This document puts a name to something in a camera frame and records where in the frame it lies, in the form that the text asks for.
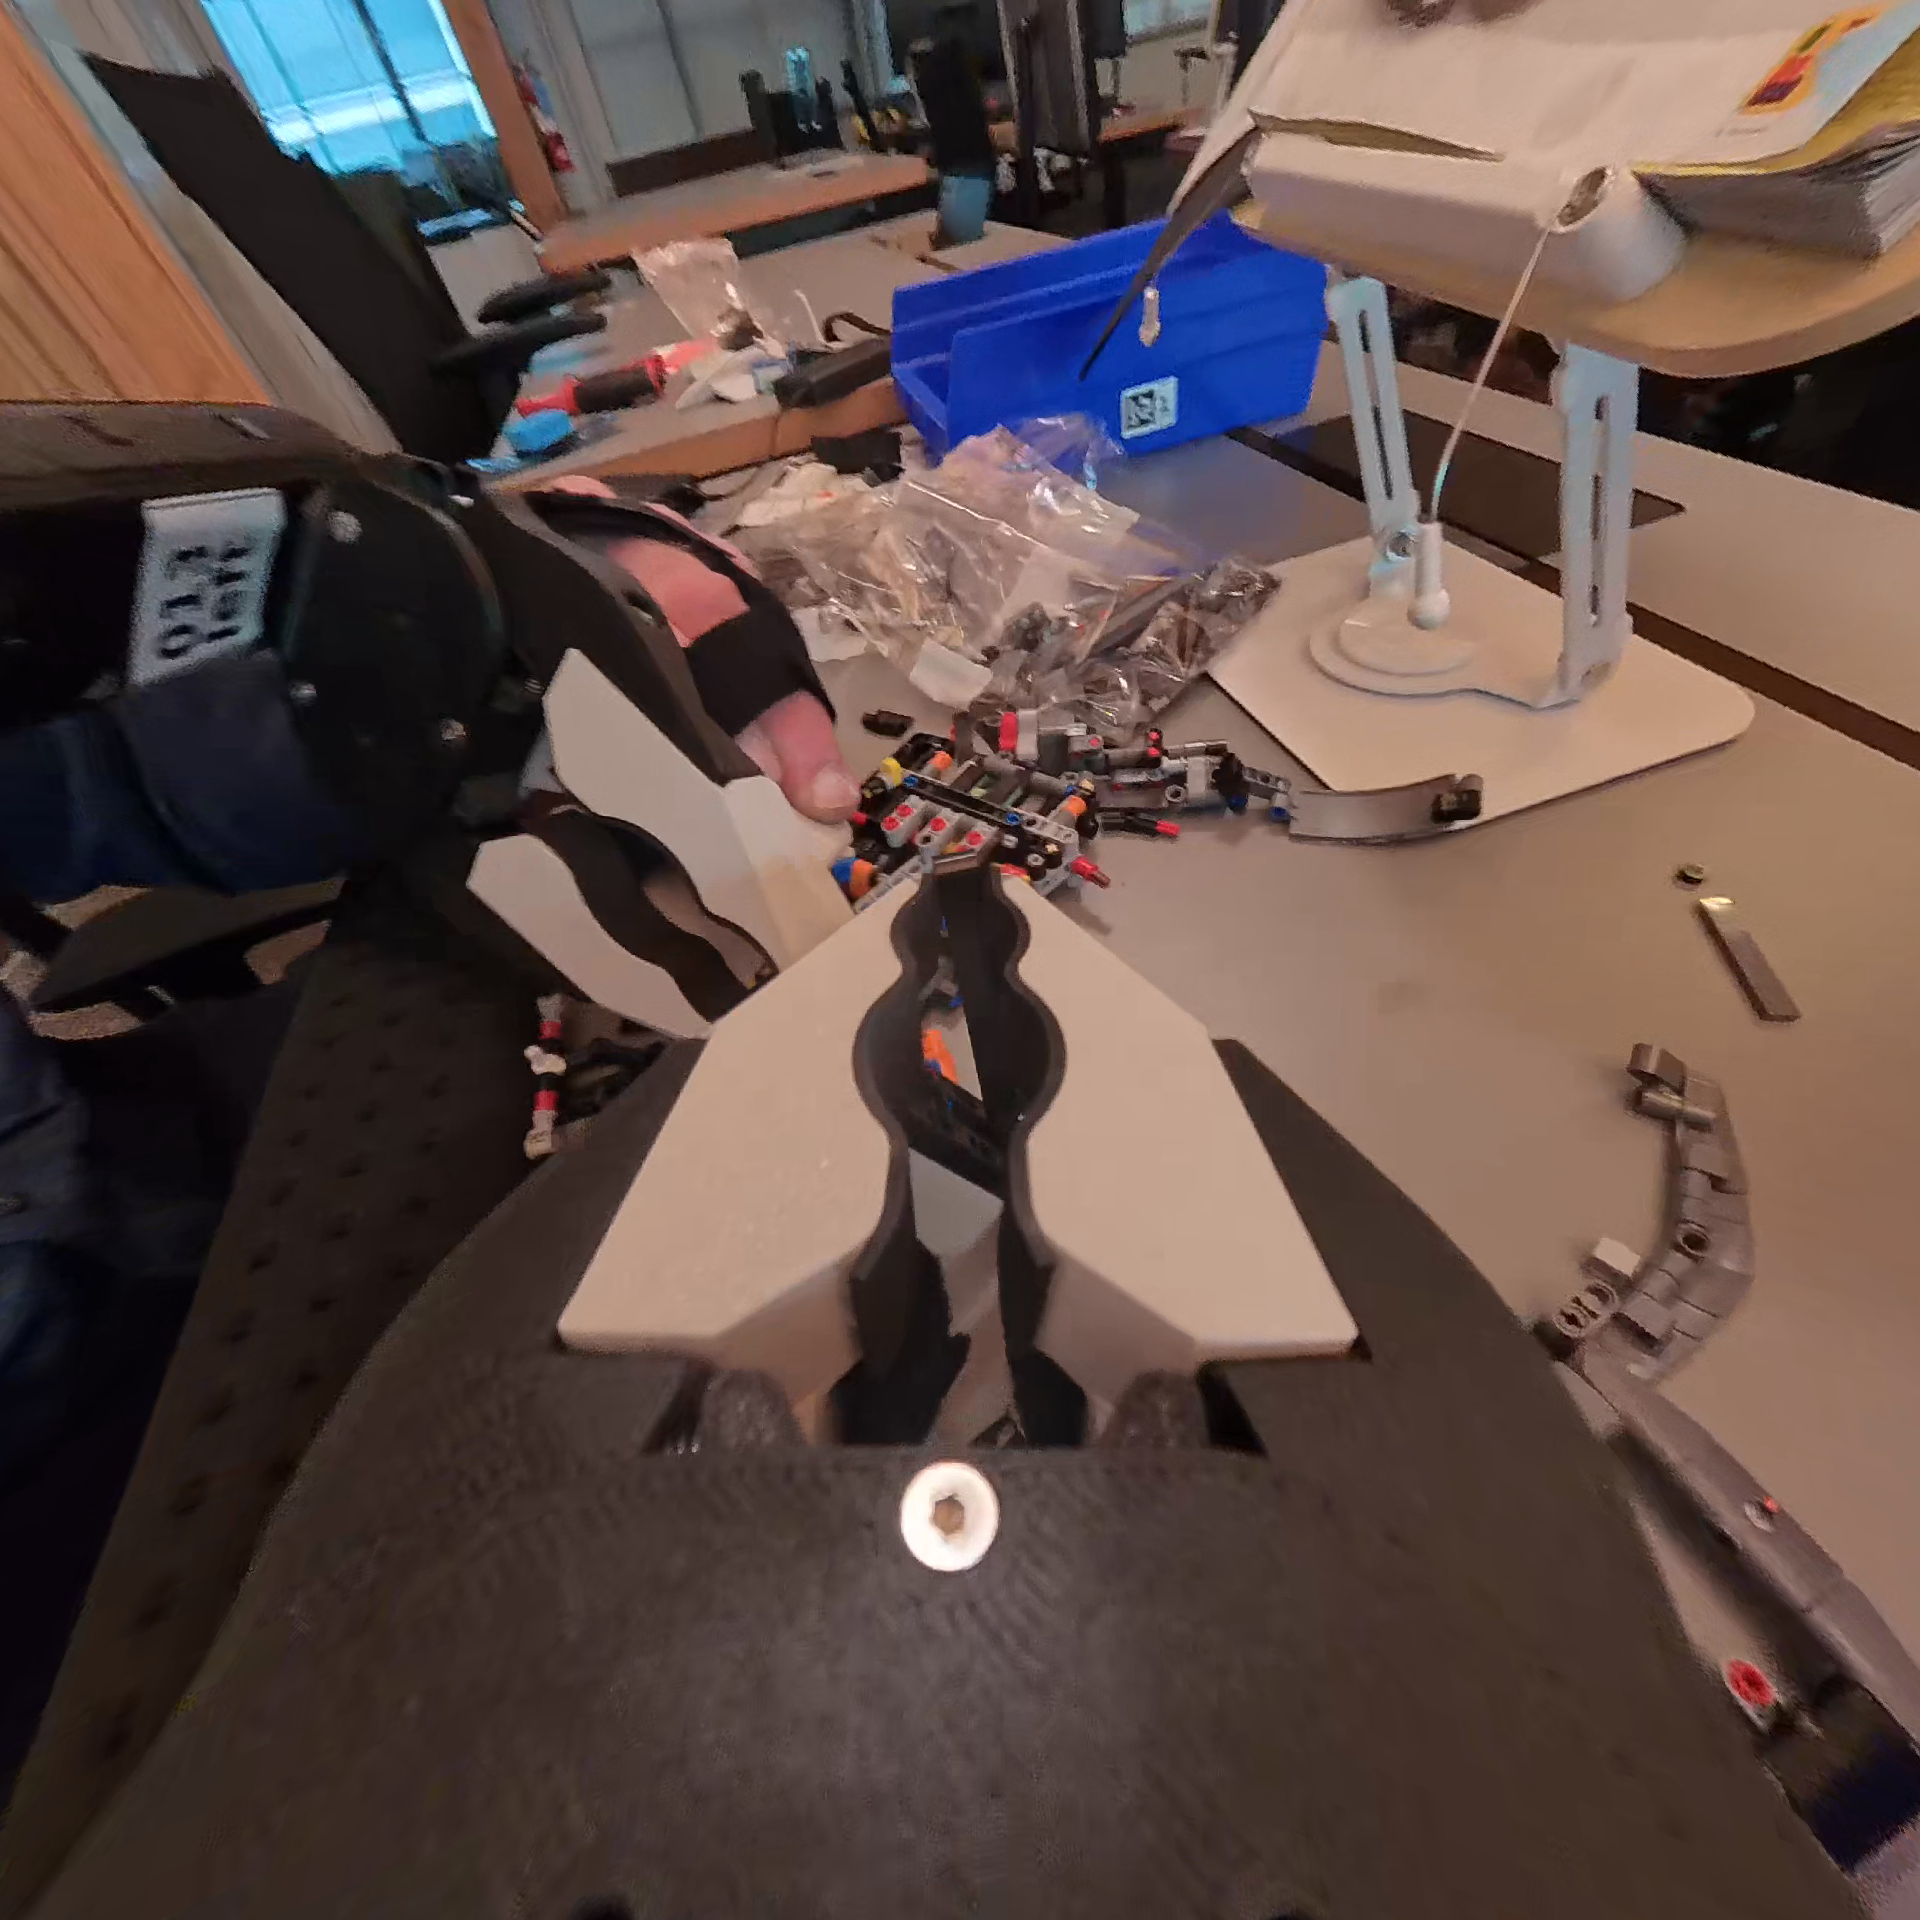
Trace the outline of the black office chair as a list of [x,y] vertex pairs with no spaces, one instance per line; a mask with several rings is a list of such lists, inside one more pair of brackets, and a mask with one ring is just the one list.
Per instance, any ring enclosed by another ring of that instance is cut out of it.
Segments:
[[285,153],[225,75],[81,61],[173,187],[228,237],[370,400],[404,453],[481,457],[540,350],[607,329],[604,272],[540,276],[469,329],[423,237],[383,237],[316,162]]

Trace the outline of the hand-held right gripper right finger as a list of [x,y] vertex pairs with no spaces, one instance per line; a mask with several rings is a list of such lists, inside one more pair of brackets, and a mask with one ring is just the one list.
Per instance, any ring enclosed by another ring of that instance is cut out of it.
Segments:
[[1354,1353],[1208,1032],[1010,876],[999,1130],[999,1318],[1028,1444],[1081,1444],[1144,1376]]

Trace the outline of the small clear plastic bag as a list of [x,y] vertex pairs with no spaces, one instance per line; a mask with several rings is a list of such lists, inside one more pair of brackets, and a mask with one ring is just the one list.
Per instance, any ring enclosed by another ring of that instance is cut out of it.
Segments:
[[776,308],[752,288],[727,237],[684,237],[638,249],[630,264],[690,341],[717,353],[788,353]]

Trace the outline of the black power adapter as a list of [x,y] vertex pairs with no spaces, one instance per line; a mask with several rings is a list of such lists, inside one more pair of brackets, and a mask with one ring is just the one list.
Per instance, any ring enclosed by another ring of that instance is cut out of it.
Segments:
[[858,337],[829,350],[802,353],[774,379],[772,397],[785,413],[817,411],[893,374],[890,337]]

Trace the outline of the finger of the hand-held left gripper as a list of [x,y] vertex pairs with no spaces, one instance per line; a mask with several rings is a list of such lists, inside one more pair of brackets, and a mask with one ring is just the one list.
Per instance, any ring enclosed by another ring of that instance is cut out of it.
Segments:
[[544,720],[567,794],[655,841],[706,917],[750,938],[780,970],[853,921],[831,877],[837,832],[796,811],[756,764],[742,774],[702,772],[576,650],[545,685]]
[[581,1000],[672,1040],[698,1040],[752,993],[645,886],[613,829],[517,829],[471,856],[469,894]]

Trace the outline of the person's left forearm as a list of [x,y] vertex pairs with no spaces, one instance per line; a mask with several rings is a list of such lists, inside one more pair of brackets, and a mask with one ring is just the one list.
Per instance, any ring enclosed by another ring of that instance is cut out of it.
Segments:
[[72,712],[2,742],[2,889],[245,897],[364,864],[367,834],[327,792],[272,684]]

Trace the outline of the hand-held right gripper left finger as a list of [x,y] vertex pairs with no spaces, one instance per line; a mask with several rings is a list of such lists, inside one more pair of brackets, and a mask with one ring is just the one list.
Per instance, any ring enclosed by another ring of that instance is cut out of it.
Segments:
[[559,1310],[567,1350],[760,1374],[838,1401],[846,1438],[935,1425],[965,1337],[889,1098],[928,1082],[938,928],[935,894],[900,886],[710,1032]]

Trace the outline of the black axle with red bushings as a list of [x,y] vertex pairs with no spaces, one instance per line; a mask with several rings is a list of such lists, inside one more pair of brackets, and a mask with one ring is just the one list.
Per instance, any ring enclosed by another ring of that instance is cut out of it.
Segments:
[[524,1061],[535,1078],[532,1115],[520,1141],[527,1162],[544,1162],[559,1150],[565,1121],[565,1086],[569,1077],[567,996],[561,993],[540,994],[535,1001],[535,1043],[524,1050]]

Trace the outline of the black perforated panel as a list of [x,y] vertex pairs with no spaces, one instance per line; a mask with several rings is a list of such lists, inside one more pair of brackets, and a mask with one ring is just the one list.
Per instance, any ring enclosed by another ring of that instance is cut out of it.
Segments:
[[535,994],[367,936],[320,949],[284,1026],[165,1380],[88,1557],[4,1806],[4,1910],[72,1881],[413,1877],[485,1836],[636,1808],[645,1698],[686,1692],[621,1624],[657,1601],[639,1459],[684,1386],[559,1370],[544,1324],[698,1061],[661,1052],[532,1196]]

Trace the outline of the grey lego subassembly with curved panel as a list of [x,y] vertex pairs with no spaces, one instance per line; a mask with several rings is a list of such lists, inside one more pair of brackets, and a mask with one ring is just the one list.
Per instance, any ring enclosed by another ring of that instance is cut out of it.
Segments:
[[1109,736],[1078,718],[1041,708],[967,713],[967,741],[1049,777],[1089,785],[1103,832],[1169,832],[1183,818],[1225,813],[1269,821],[1324,846],[1396,846],[1476,826],[1485,804],[1479,774],[1340,792],[1269,772],[1220,741],[1168,742],[1144,728]]

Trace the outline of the lego car chassis assembly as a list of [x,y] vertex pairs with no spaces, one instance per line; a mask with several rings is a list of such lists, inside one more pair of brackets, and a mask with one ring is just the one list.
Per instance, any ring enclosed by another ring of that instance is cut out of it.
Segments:
[[1041,897],[1103,891],[1113,877],[1095,838],[1096,794],[1087,777],[912,734],[862,782],[847,850],[831,859],[829,876],[855,909],[937,859],[972,856]]

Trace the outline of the person's left hand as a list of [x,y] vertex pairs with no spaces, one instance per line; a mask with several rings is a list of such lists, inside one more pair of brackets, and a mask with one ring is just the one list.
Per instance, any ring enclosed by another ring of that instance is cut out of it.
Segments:
[[857,811],[857,779],[800,626],[729,539],[590,478],[535,491],[532,509],[633,581],[681,648],[706,716],[797,813],[838,826]]

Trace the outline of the wooden background desk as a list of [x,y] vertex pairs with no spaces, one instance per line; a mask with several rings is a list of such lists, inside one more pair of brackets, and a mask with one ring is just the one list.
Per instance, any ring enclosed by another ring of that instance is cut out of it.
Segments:
[[935,179],[922,158],[904,153],[838,150],[785,164],[752,162],[613,200],[545,230],[535,253],[544,272],[584,272],[690,237],[750,233],[918,195]]

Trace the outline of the dark grey lego tile strip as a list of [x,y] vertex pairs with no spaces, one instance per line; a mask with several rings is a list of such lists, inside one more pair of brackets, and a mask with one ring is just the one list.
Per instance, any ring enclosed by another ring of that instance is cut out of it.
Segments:
[[1736,901],[1728,897],[1697,897],[1694,907],[1758,1020],[1767,1024],[1797,1024],[1804,1017],[1798,1001],[1768,963]]

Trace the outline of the white book stand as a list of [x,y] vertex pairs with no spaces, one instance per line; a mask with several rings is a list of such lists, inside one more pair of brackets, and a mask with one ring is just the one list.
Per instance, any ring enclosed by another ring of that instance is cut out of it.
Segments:
[[[1329,267],[1368,536],[1282,570],[1212,680],[1336,802],[1476,777],[1496,818],[1711,753],[1753,705],[1633,635],[1628,538],[1641,370],[1738,374],[1916,316],[1916,237],[1844,261],[1689,237],[1632,173],[1257,125],[1191,186],[1246,186],[1261,237]],[[1538,329],[1559,587],[1457,549],[1413,482],[1385,290]]]

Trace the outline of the red black hand tool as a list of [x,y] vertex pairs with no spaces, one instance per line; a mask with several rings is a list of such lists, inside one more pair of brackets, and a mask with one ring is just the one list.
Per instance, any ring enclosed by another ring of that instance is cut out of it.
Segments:
[[609,416],[636,404],[653,403],[670,377],[670,365],[657,353],[648,353],[626,365],[592,374],[567,374],[549,390],[518,396],[514,403],[517,419],[540,413],[576,416]]

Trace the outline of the grey lego connector beam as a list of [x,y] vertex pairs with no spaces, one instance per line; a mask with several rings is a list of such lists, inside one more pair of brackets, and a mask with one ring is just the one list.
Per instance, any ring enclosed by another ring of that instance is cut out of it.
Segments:
[[1599,1240],[1582,1282],[1532,1332],[1590,1376],[1599,1358],[1660,1382],[1725,1329],[1754,1277],[1743,1157],[1722,1089],[1666,1046],[1633,1044],[1630,1107],[1663,1130],[1662,1232],[1645,1253]]

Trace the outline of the clear bag of lego parts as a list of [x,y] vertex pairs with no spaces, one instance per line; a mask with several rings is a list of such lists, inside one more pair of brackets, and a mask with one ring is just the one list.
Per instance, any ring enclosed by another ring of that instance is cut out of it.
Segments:
[[1081,416],[994,428],[893,478],[790,462],[730,539],[815,660],[882,656],[932,705],[1161,718],[1263,612],[1279,573],[1096,486],[1118,448]]

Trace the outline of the blue plastic bin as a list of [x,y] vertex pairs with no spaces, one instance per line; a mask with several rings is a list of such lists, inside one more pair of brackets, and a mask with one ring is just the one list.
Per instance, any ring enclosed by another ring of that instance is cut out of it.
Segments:
[[1328,267],[1217,212],[1158,274],[1158,333],[1144,342],[1133,278],[1161,228],[897,290],[893,385],[928,457],[1041,419],[1086,416],[1140,457],[1298,416],[1328,331]]

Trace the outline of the lego instruction booklet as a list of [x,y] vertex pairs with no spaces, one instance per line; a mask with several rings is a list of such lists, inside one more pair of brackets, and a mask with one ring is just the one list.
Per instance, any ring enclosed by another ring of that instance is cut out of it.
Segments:
[[1677,377],[1916,321],[1916,230],[1700,230],[1652,195],[1797,155],[1916,41],[1916,5],[1282,5],[1087,361],[1183,240],[1252,204],[1278,249]]

